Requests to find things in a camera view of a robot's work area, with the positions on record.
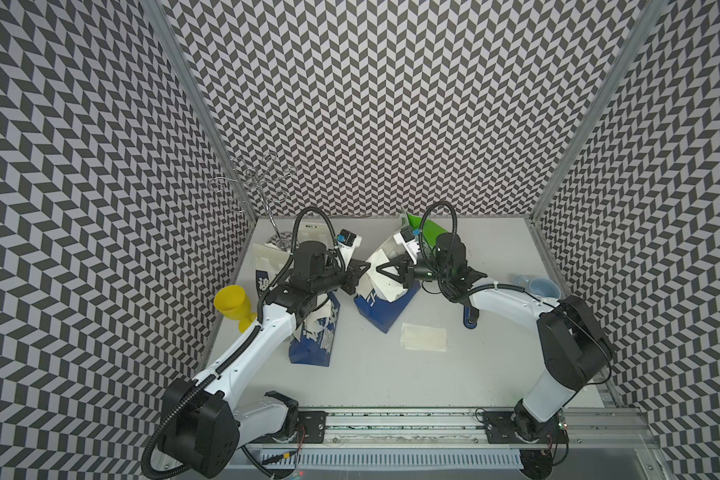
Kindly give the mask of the green white bag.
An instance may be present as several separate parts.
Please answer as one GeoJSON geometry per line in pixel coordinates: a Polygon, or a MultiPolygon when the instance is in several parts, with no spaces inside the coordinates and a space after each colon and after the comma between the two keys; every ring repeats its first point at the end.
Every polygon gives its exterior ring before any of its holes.
{"type": "MultiPolygon", "coordinates": [[[[403,211],[401,213],[401,219],[403,224],[409,226],[414,233],[420,230],[421,218],[419,216],[403,211]]],[[[431,218],[427,219],[424,225],[423,235],[424,241],[429,247],[434,247],[437,238],[443,233],[448,233],[448,230],[434,222],[431,218]]]]}

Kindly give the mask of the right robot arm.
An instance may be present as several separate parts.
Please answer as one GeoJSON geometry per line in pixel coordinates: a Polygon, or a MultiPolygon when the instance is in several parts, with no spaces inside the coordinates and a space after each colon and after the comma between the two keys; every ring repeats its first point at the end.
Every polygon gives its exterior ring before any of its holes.
{"type": "Polygon", "coordinates": [[[450,302],[464,307],[464,325],[476,326],[479,314],[492,312],[538,333],[543,370],[533,387],[510,412],[486,413],[483,420],[511,428],[510,443],[535,444],[558,437],[562,409],[602,369],[610,369],[613,347],[586,302],[574,295],[554,299],[501,283],[467,262],[467,250],[456,233],[438,235],[428,248],[421,236],[410,243],[416,253],[384,260],[375,272],[404,288],[433,281],[450,302]]]}

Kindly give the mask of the cream receipt pile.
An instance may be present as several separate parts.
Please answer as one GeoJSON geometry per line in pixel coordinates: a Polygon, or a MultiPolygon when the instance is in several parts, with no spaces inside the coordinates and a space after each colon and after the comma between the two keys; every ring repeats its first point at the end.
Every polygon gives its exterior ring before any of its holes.
{"type": "Polygon", "coordinates": [[[446,352],[447,330],[403,323],[400,343],[404,349],[411,351],[446,352]]]}

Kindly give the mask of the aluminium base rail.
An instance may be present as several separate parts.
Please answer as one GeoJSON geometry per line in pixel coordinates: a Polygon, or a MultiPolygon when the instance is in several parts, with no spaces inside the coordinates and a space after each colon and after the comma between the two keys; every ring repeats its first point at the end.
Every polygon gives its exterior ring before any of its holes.
{"type": "Polygon", "coordinates": [[[329,408],[302,415],[304,440],[258,440],[224,475],[252,469],[312,472],[521,471],[547,479],[670,479],[645,418],[628,408],[568,408],[530,443],[500,408],[329,408]]]}

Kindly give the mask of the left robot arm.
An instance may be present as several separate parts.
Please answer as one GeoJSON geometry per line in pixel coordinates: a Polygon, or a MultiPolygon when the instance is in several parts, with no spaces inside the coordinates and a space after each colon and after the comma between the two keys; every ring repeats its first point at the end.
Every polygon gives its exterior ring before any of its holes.
{"type": "Polygon", "coordinates": [[[160,423],[141,457],[144,477],[170,479],[193,470],[213,478],[247,443],[294,434],[298,403],[292,398],[270,391],[249,405],[238,402],[270,355],[329,293],[355,291],[370,266],[353,257],[359,242],[343,230],[331,247],[313,240],[296,246],[260,294],[252,325],[193,379],[175,380],[165,391],[160,423]]]}

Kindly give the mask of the light blue mug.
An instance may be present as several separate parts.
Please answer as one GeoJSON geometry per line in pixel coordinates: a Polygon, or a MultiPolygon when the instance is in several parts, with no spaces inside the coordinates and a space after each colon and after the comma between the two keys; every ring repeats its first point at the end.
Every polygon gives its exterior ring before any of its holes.
{"type": "Polygon", "coordinates": [[[537,297],[560,299],[562,291],[552,280],[545,277],[532,277],[528,275],[517,275],[512,283],[522,287],[537,297]]]}

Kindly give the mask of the yellow plastic cup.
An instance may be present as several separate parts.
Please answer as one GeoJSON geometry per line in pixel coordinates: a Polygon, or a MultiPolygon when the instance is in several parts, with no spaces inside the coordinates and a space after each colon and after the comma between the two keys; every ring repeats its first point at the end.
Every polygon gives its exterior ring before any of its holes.
{"type": "Polygon", "coordinates": [[[245,333],[257,319],[251,299],[239,285],[230,285],[219,290],[213,304],[225,318],[237,323],[240,333],[245,333]]]}

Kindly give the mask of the blue black stapler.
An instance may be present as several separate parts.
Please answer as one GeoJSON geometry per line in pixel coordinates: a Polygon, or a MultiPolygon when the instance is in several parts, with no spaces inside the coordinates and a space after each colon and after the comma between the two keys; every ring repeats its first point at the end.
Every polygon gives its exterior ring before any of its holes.
{"type": "Polygon", "coordinates": [[[463,325],[467,329],[475,329],[479,319],[479,311],[473,307],[463,307],[463,325]]]}

